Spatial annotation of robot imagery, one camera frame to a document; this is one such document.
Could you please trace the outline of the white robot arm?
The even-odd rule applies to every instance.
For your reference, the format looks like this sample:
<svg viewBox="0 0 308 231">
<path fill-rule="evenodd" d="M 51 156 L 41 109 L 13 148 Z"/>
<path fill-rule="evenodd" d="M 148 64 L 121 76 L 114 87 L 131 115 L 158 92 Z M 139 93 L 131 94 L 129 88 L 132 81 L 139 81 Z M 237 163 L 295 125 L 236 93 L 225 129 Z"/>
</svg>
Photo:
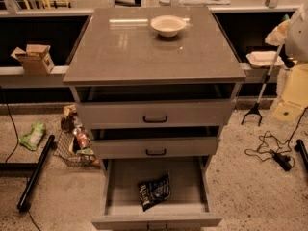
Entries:
<svg viewBox="0 0 308 231">
<path fill-rule="evenodd" d="M 308 62 L 308 6 L 301 4 L 290 19 L 278 24 L 267 36 L 265 43 L 285 45 L 285 52 L 300 62 Z"/>
</svg>

